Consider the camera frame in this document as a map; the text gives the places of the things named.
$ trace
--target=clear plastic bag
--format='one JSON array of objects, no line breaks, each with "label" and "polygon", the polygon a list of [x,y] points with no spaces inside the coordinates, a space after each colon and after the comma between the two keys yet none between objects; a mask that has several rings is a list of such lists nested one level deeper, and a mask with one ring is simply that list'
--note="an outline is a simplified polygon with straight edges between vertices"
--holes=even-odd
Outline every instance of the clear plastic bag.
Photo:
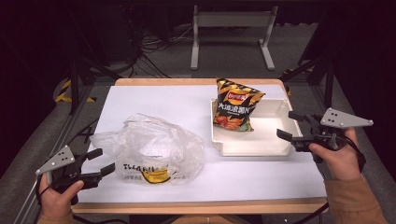
[{"label": "clear plastic bag", "polygon": [[116,160],[126,182],[151,185],[193,180],[205,163],[202,139],[166,120],[134,114],[118,132],[96,133],[92,145]]}]

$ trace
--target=human hand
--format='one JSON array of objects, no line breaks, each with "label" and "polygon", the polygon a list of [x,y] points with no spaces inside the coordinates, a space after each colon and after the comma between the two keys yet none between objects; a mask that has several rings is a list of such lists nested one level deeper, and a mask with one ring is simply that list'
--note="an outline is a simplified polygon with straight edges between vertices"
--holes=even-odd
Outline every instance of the human hand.
[{"label": "human hand", "polygon": [[[344,135],[350,138],[358,147],[358,139],[354,129],[345,129]],[[327,162],[334,179],[348,180],[361,176],[357,153],[350,145],[346,144],[337,151],[331,151],[321,145],[312,143],[309,145],[309,149]]]},{"label": "human hand", "polygon": [[[39,192],[49,186],[47,174],[41,177]],[[84,182],[79,180],[71,185],[63,194],[54,189],[47,189],[41,194],[42,215],[45,217],[65,217],[70,213],[70,201],[82,189]]]}]

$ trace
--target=lay's chip bag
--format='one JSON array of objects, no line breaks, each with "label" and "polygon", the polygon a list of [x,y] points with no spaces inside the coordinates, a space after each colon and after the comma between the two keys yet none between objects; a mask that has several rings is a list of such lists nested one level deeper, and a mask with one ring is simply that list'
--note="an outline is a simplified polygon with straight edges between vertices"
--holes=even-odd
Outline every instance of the lay's chip bag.
[{"label": "lay's chip bag", "polygon": [[226,78],[218,78],[217,84],[218,108],[213,124],[232,131],[253,131],[249,116],[265,93]]}]

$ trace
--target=white tray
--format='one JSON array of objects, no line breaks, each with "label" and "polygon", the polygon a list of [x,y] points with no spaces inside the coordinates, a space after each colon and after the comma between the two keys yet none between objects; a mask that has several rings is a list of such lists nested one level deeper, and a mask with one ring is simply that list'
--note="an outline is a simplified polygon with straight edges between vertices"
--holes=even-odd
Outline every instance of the white tray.
[{"label": "white tray", "polygon": [[244,133],[213,125],[217,101],[211,99],[212,143],[222,156],[287,156],[292,146],[276,136],[276,129],[302,136],[297,121],[288,117],[291,106],[287,99],[262,99],[250,114],[254,131]]}]

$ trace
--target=white table surface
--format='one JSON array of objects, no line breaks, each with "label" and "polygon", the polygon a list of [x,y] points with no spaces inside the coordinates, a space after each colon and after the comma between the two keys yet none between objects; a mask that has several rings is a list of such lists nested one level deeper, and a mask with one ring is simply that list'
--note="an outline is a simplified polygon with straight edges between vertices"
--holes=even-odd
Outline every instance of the white table surface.
[{"label": "white table surface", "polygon": [[[285,99],[279,85],[249,85],[265,98]],[[205,167],[188,184],[139,186],[122,182],[115,173],[95,189],[78,194],[79,203],[205,203],[324,198],[323,178],[310,153],[287,157],[221,157],[212,147],[210,98],[216,85],[113,86],[106,98],[96,133],[118,131],[134,113],[166,119],[202,137]],[[103,155],[86,161],[82,173],[98,172],[115,159]]]}]

